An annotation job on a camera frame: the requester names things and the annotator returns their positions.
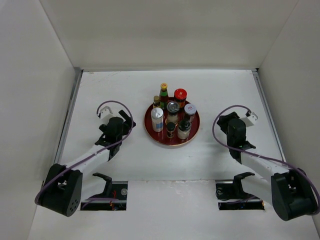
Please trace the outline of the tall silver lid jar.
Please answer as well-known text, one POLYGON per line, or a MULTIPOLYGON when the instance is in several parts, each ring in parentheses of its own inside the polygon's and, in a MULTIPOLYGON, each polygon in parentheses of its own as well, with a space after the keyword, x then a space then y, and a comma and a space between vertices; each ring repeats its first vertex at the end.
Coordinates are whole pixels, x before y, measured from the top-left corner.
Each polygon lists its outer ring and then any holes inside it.
POLYGON ((164 111, 160 107, 155 107, 151 110, 150 116, 152 129, 157 133, 161 132, 164 125, 164 111))

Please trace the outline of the small yellow label bottle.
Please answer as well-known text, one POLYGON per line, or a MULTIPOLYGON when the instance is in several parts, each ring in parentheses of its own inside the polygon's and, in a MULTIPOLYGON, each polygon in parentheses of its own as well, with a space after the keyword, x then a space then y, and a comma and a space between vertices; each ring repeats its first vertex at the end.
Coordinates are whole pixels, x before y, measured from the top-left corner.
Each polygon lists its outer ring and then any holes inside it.
POLYGON ((160 104, 160 97, 158 95, 155 95, 153 97, 153 104, 152 104, 153 108, 160 108, 161 104, 160 104))

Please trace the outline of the silver lid pepper jar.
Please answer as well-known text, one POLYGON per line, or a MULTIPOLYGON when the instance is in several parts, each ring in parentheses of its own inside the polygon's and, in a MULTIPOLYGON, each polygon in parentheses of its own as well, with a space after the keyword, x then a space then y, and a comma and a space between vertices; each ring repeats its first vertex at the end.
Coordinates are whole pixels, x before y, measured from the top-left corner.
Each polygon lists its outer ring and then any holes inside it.
POLYGON ((197 109, 195 105, 188 103, 184 106, 184 119, 193 122, 197 109))

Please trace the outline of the black cap small bottle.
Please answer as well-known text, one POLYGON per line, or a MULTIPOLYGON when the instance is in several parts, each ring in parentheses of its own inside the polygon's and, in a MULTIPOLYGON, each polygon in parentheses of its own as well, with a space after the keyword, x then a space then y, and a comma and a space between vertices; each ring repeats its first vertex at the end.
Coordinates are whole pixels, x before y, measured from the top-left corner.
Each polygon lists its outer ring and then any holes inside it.
POLYGON ((186 140, 189 137, 191 131, 191 122, 188 119, 180 121, 177 130, 177 136, 181 140, 186 140))

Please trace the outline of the small dark spice jar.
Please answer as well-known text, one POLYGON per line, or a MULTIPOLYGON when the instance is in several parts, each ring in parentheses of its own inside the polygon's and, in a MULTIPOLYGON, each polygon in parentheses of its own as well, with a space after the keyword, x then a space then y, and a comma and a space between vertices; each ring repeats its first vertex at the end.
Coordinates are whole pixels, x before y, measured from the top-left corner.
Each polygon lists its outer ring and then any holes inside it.
POLYGON ((166 125, 166 135, 168 138, 173 138, 174 137, 174 132, 176 129, 176 124, 174 122, 168 122, 166 125))

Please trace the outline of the green label sauce bottle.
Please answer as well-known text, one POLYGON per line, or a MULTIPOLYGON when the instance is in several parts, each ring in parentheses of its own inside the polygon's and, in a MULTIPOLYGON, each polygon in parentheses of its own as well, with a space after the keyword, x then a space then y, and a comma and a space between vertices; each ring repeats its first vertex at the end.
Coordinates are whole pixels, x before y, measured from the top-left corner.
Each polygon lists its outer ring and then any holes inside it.
POLYGON ((160 108, 162 110, 165 110, 167 108, 168 101, 169 101, 168 85, 166 83, 162 83, 160 85, 160 93, 159 93, 160 108))

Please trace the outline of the grey lid spice shaker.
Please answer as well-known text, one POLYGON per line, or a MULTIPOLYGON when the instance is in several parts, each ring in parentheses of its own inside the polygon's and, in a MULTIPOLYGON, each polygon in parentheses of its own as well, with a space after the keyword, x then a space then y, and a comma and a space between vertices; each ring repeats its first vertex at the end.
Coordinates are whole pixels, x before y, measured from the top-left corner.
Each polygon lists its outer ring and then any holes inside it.
POLYGON ((175 101, 170 101, 167 104, 166 109, 167 109, 166 124, 174 123, 176 125, 179 121, 180 105, 175 101))

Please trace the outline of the red lid sauce jar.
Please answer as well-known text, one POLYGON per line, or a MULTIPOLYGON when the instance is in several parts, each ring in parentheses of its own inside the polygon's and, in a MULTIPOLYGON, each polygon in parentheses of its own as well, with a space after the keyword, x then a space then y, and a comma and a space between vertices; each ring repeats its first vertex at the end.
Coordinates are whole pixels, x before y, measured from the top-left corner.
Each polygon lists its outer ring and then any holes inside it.
POLYGON ((178 88, 174 91, 174 101, 178 103, 180 111, 185 107, 187 95, 187 91, 183 88, 178 88))

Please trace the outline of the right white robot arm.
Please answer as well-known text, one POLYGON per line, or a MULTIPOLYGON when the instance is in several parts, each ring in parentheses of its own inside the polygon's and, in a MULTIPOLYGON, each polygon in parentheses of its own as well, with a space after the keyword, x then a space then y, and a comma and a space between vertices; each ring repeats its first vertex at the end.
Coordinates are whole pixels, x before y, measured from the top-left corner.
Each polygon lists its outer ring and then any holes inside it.
POLYGON ((250 168, 249 172, 234 176, 234 198, 257 197, 269 203, 283 221, 319 214, 320 194, 302 169, 253 152, 256 147, 247 140, 247 129, 257 120, 248 109, 244 118, 236 112, 221 112, 213 122, 226 136, 226 143, 221 145, 237 163, 250 168))

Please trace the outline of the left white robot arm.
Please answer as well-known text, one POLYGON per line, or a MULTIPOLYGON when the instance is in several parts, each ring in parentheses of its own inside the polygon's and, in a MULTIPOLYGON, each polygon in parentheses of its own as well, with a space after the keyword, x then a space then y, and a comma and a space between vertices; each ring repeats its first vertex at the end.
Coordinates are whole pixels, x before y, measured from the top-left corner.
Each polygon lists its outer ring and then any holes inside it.
POLYGON ((95 201, 117 202, 112 178, 98 169, 116 156, 136 124, 123 110, 119 116, 104 110, 98 116, 102 121, 99 139, 83 156, 67 165, 55 163, 50 167, 35 197, 36 205, 70 217, 77 208, 85 208, 95 201))

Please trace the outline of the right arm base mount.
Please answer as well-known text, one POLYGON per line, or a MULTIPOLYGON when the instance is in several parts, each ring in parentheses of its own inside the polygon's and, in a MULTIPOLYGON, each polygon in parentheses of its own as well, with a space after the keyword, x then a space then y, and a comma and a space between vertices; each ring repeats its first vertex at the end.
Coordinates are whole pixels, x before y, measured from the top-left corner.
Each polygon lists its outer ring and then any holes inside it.
POLYGON ((215 182, 215 196, 220 211, 265 210, 263 200, 243 190, 242 180, 254 175, 244 172, 234 176, 233 180, 215 182))

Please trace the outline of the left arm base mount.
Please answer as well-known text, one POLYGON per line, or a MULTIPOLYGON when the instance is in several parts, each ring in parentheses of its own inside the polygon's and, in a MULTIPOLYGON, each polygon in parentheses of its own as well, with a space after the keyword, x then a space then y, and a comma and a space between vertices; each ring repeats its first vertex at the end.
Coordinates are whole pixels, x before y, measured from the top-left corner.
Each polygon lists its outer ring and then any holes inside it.
POLYGON ((125 211, 128 182, 113 181, 110 176, 94 173, 82 185, 81 211, 125 211))

